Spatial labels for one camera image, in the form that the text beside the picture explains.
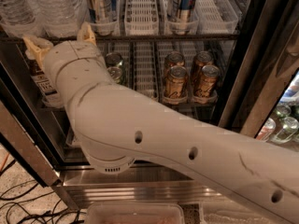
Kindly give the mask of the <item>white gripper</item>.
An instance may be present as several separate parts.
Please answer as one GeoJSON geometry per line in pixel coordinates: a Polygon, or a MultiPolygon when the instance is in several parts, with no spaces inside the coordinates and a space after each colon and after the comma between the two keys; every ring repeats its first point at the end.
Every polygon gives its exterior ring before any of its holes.
{"type": "Polygon", "coordinates": [[[77,41],[54,46],[49,40],[34,35],[25,35],[22,39],[29,57],[44,70],[60,94],[64,107],[81,88],[114,82],[101,51],[95,46],[93,29],[87,22],[83,22],[78,30],[77,41]]]}

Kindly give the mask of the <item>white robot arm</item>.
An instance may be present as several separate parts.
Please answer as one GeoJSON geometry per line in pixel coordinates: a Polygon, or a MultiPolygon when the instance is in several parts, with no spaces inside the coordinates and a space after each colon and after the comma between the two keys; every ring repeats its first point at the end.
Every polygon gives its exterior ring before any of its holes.
{"type": "Polygon", "coordinates": [[[299,224],[297,153],[184,116],[117,84],[89,24],[53,45],[25,35],[28,51],[60,94],[95,169],[150,161],[180,172],[278,224],[299,224]]]}

